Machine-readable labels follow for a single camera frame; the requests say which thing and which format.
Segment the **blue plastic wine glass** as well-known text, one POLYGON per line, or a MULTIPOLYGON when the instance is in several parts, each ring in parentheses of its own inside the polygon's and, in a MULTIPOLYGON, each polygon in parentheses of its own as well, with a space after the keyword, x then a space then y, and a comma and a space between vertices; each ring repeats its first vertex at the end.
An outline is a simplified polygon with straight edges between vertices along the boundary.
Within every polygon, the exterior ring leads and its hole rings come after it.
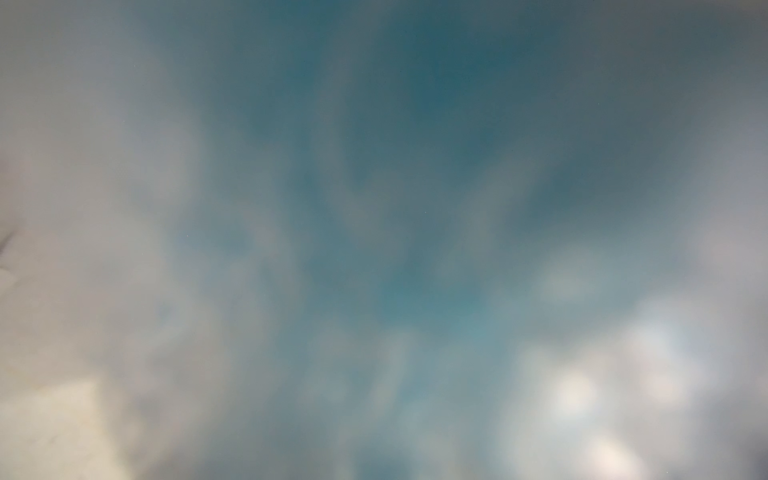
POLYGON ((669 1, 146 2, 200 115, 180 267, 233 374, 192 479, 484 469, 525 338, 651 261, 669 1))

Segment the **clear bubble wrap sheet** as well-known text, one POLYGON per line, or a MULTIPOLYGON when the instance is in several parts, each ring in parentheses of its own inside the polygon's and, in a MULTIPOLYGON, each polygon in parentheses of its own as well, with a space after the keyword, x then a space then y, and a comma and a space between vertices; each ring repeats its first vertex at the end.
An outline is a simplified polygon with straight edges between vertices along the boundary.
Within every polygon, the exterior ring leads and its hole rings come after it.
MULTIPOLYGON (((201 117, 137 15, 158 1, 1 5, 1 231, 38 263, 51 327, 98 379, 133 479, 192 479, 233 371, 218 295, 180 267, 201 117)), ((767 475, 767 5, 679 7, 650 93, 651 265, 618 303, 525 338, 484 469, 411 479, 767 475)))

